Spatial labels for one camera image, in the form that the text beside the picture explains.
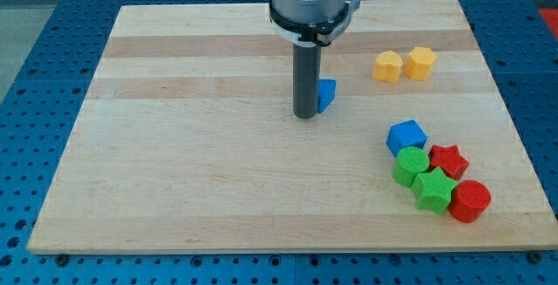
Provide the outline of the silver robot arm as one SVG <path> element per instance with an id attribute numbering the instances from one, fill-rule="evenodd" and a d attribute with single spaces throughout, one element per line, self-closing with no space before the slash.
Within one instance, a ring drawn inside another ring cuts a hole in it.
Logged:
<path id="1" fill-rule="evenodd" d="M 361 0 L 268 0 L 274 31 L 292 44 L 325 47 L 349 27 Z"/>

